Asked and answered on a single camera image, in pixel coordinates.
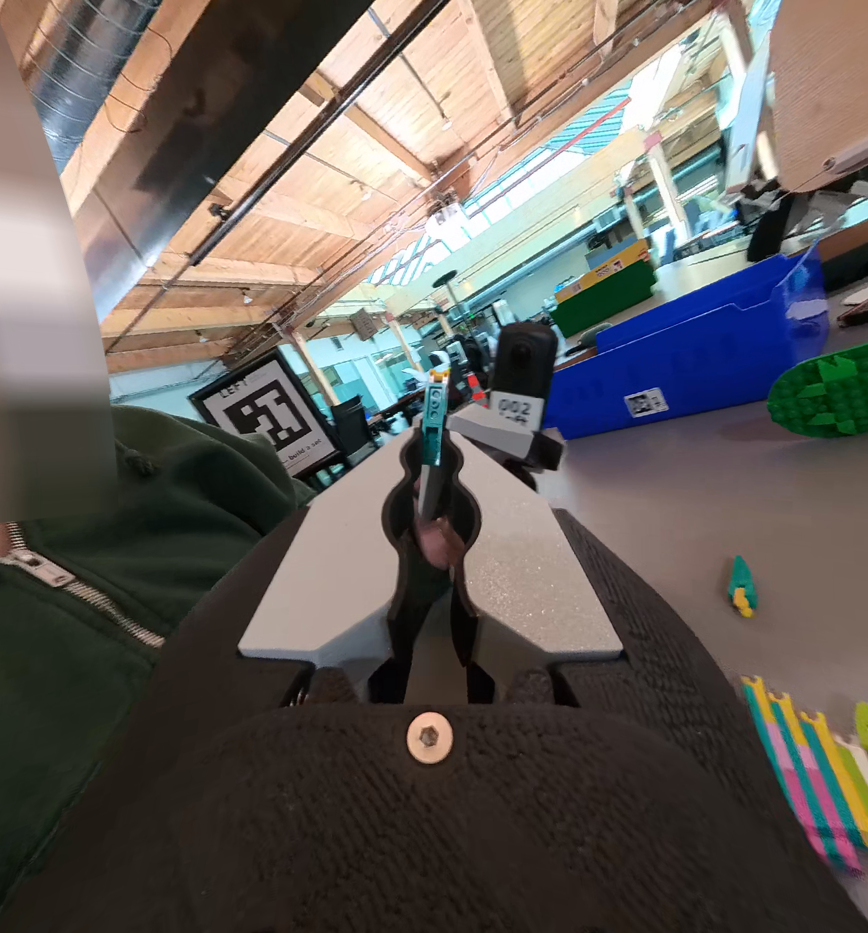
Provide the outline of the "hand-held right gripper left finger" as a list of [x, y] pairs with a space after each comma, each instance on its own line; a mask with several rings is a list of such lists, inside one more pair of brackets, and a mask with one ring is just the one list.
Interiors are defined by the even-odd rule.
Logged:
[[239, 641], [243, 657], [337, 668], [368, 698], [370, 676], [392, 655], [386, 617], [398, 581], [383, 504], [417, 438], [399, 434], [314, 498]]

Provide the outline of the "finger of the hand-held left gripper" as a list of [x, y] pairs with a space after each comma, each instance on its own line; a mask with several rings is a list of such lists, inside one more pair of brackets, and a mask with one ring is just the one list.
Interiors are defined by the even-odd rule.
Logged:
[[466, 438], [500, 465], [529, 462], [535, 433], [487, 407], [449, 414], [449, 431]]

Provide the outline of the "small teal yellow lego piece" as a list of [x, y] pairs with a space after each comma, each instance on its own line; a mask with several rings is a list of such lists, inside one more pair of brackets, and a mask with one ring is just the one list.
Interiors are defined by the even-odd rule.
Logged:
[[758, 608], [758, 595], [751, 570], [741, 555], [732, 560], [728, 598], [731, 606], [743, 618], [751, 619]]

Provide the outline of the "green lego plate assembly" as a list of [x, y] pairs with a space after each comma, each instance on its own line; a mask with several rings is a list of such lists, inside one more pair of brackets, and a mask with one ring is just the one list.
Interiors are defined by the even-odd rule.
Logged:
[[772, 386], [767, 409], [803, 437], [868, 434], [868, 343], [790, 368]]

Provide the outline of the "striped colourful lego assembly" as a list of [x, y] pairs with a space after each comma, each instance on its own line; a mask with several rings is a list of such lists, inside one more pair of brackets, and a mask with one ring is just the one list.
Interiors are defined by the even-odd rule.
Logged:
[[855, 707], [855, 730], [838, 735], [822, 713], [805, 713], [789, 694], [742, 677], [748, 712], [785, 798], [815, 851], [859, 875], [868, 851], [868, 704]]

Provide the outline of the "person's left hand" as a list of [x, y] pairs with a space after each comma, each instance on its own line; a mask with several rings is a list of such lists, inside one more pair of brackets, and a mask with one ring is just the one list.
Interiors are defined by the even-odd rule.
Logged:
[[453, 568], [463, 553], [463, 540], [444, 516], [436, 519], [417, 518], [414, 534], [422, 557], [437, 570]]

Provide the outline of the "green plastic bin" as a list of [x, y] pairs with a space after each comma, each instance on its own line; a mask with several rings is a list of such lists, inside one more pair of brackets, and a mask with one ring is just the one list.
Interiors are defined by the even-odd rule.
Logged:
[[581, 288], [571, 297], [558, 299], [550, 318], [568, 339], [648, 300], [656, 283], [654, 269], [640, 260]]

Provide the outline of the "black floor lamp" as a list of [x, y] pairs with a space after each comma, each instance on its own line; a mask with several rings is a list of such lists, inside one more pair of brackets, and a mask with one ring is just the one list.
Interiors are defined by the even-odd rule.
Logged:
[[457, 276], [457, 270], [452, 269], [444, 274], [441, 274], [433, 283], [435, 290], [444, 290], [447, 294], [447, 297], [450, 299], [450, 309], [444, 310], [441, 309], [437, 312], [437, 319], [440, 323], [441, 330], [445, 337], [453, 338], [455, 337], [457, 331], [450, 323], [450, 313], [452, 312], [455, 317], [454, 323], [459, 327], [459, 333], [461, 336], [471, 336], [472, 331], [469, 325], [469, 312], [464, 301], [457, 296], [456, 291], [453, 286], [453, 280]]

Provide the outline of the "yellow cardboard box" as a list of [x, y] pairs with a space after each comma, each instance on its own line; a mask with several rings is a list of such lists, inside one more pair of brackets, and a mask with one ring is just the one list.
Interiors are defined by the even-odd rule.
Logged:
[[589, 272], [583, 274], [567, 285], [560, 286], [555, 292], [555, 300], [558, 304], [570, 297], [574, 297], [580, 292], [588, 290], [606, 278], [620, 273], [631, 265], [642, 262], [649, 263], [650, 248], [646, 239], [628, 242], [621, 249], [614, 247], [605, 252], [602, 262], [593, 266]]

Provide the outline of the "black office chair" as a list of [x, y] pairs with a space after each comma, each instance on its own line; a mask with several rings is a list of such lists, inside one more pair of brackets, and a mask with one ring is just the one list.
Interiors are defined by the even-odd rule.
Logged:
[[357, 395], [332, 406], [330, 412], [349, 468], [358, 466], [379, 449], [379, 444], [370, 430], [361, 396]]

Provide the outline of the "ceiling pendant lamp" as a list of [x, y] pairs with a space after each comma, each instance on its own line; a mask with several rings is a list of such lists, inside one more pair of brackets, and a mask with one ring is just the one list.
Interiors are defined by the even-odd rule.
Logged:
[[467, 215], [463, 205], [457, 201], [433, 205], [425, 224], [425, 231], [432, 240], [467, 234]]

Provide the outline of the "blue plastic bin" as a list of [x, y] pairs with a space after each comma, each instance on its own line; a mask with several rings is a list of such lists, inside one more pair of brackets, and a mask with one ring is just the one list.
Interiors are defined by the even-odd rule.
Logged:
[[570, 440], [766, 399], [829, 326], [817, 246], [775, 256], [605, 329], [556, 371], [544, 426]]

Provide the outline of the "framed black-white marker sign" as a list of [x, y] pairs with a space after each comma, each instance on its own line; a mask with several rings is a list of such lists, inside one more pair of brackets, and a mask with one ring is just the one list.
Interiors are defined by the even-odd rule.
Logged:
[[279, 348], [213, 380], [189, 397], [204, 421], [269, 441], [291, 477], [309, 480], [350, 467], [342, 443]]

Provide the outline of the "dark green zip jacket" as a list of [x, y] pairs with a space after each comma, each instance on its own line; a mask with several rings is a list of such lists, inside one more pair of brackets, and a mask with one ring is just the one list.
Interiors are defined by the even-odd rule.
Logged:
[[312, 491], [271, 441], [113, 406], [103, 511], [0, 522], [0, 909], [195, 604]]

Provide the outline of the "wooden desk with white legs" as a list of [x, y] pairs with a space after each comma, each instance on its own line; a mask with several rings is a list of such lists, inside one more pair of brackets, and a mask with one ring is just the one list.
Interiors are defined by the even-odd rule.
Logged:
[[737, 92], [726, 203], [759, 184], [760, 133], [782, 193], [813, 197], [855, 176], [833, 196], [868, 201], [868, 1], [778, 2]]

